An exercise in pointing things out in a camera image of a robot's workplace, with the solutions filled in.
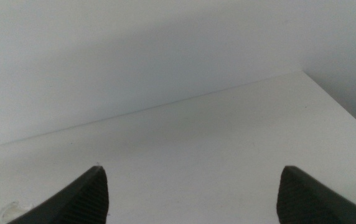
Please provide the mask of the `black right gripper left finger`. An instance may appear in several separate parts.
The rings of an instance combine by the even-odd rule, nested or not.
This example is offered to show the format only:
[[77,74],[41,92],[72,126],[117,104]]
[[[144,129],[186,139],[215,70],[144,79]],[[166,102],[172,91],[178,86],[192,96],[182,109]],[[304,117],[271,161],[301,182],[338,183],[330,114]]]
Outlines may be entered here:
[[93,166],[54,196],[12,224],[105,224],[108,181],[102,166]]

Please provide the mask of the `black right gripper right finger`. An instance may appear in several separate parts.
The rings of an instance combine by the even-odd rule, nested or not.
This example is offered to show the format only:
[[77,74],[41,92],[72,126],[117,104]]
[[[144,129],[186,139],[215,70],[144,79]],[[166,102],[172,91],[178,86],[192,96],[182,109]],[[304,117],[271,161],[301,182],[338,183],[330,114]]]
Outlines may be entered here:
[[356,204],[296,166],[281,173],[276,212],[280,223],[356,223]]

